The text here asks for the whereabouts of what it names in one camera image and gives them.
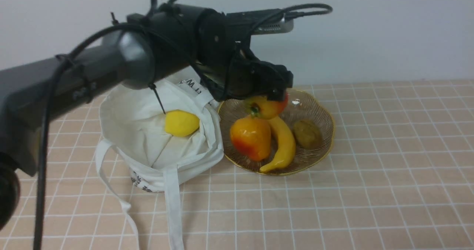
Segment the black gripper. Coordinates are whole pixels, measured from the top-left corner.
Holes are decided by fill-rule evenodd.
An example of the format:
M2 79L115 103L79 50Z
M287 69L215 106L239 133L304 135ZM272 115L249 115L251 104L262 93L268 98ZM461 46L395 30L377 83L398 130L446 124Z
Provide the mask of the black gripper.
M293 86L293 73L286 66L257 58L250 42L257 34L288 33L293 21L282 11L230 13L219 21L200 30L204 49L196 66L201 83L218 101L254 96L283 100L286 90Z

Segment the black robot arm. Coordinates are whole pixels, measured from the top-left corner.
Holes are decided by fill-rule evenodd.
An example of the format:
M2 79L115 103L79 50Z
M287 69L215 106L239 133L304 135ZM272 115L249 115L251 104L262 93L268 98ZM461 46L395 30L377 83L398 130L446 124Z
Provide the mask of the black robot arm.
M164 3L147 15L113 21L69 54L1 71L1 227L19 202L22 170L45 180L44 135L54 119L116 85L140 90L191 66L217 101L264 95L283 100L293 85L285 66L249 49L254 34L293 21L288 9L224 14Z

